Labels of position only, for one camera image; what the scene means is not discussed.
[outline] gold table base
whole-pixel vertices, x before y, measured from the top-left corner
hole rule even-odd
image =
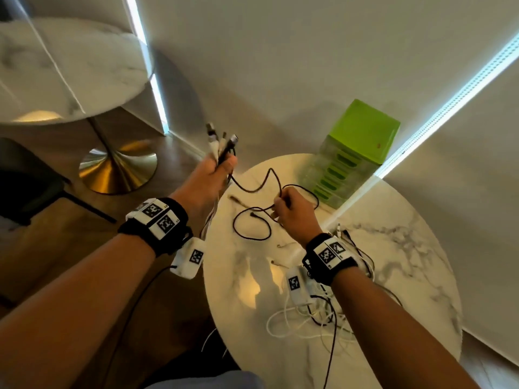
[[[87,119],[106,150],[93,149],[79,165],[79,177],[101,194],[126,194],[143,186],[157,170],[157,154],[146,141],[113,150],[94,118]]]

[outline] dark chair leg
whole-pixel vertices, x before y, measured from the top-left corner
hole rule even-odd
[[[69,186],[72,185],[72,182],[70,181],[70,179],[67,179],[67,177],[62,176],[62,175],[60,175],[60,177],[61,177],[62,181],[64,181],[65,183],[67,183]]]
[[[16,307],[16,303],[9,298],[6,298],[4,295],[0,294],[0,305],[7,308],[8,310],[12,310]]]
[[[117,222],[117,220],[115,218],[110,217],[109,215],[103,213],[102,211],[96,209],[93,206],[90,206],[88,203],[81,201],[81,199],[75,197],[72,194],[69,194],[66,191],[62,192],[62,197],[67,198],[68,200],[74,202],[76,205],[84,207],[85,209],[87,209],[88,211],[90,211],[94,214],[97,214],[99,217],[104,218],[105,220],[107,220],[108,222],[111,222],[112,224],[115,224]]]

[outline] light strip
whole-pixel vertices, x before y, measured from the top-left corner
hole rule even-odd
[[[519,33],[375,172],[384,178],[519,56]]]
[[[126,0],[126,5],[128,6],[128,10],[130,12],[130,18],[133,24],[133,29],[135,31],[135,35],[137,38],[145,45],[143,46],[143,56],[144,62],[146,63],[146,68],[148,73],[152,73],[153,65],[152,58],[149,54],[148,42],[146,40],[146,35],[144,34],[144,27],[142,25],[141,17],[139,16],[139,9],[137,8],[136,0]],[[157,106],[157,111],[159,112],[160,122],[162,123],[162,130],[165,134],[170,132],[168,118],[165,114],[164,101],[162,99],[162,95],[160,94],[159,84],[157,81],[157,76],[153,73],[150,78],[150,83],[152,85],[153,98],[155,99],[155,104]]]

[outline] white marble tabletop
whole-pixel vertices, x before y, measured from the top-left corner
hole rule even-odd
[[[68,122],[125,104],[144,90],[148,56],[135,35],[104,23],[0,23],[0,123]]]
[[[308,154],[281,156],[249,169],[236,178],[245,188],[256,188],[272,167],[281,183],[297,183],[296,174],[311,158]],[[395,189],[378,180],[335,220],[333,210],[316,210],[321,226],[337,222],[348,229],[355,243],[376,265],[376,281],[393,291],[405,309],[459,359],[461,353],[461,302],[451,265],[438,240],[415,209]],[[257,194],[231,186],[220,200],[207,234],[204,281],[209,307],[229,352],[243,370],[259,375],[269,388],[321,388],[329,353],[320,338],[284,339],[271,337],[265,325],[282,310],[287,287],[285,269],[301,264],[302,248],[288,244],[292,239],[279,225],[270,222],[272,237],[267,241],[240,238],[232,229],[234,216],[242,210],[228,196],[249,206],[269,206],[278,193],[274,177]],[[241,233],[264,237],[268,230],[259,220],[243,216]],[[273,320],[271,330],[284,333],[283,315]],[[304,317],[290,311],[292,327]],[[324,344],[331,346],[333,328],[324,328]],[[301,334],[319,334],[320,328],[306,324]],[[327,388],[380,388],[356,342],[336,345]]]

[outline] floor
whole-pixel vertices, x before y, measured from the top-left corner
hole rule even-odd
[[[114,146],[149,139],[155,148],[159,156],[157,173],[141,189],[123,196],[103,196],[81,184],[78,164],[99,144],[85,121],[46,127],[0,126],[0,136],[11,137],[32,150],[72,179],[75,195],[119,221],[146,198],[164,196],[176,189],[196,166],[196,158],[187,154],[179,142],[162,137],[122,109],[101,115],[99,122]],[[117,227],[66,200],[54,203],[33,219],[11,248],[0,251],[0,294],[21,302],[110,239]],[[155,262],[129,307],[149,279],[170,262],[168,256]],[[101,387],[129,307],[77,379],[74,389]],[[0,309],[0,317],[6,313]],[[106,387],[137,387],[155,369],[203,340],[212,327],[202,272],[192,281],[165,272],[135,310]],[[519,367],[468,333],[464,333],[460,363],[482,389],[519,389]]]

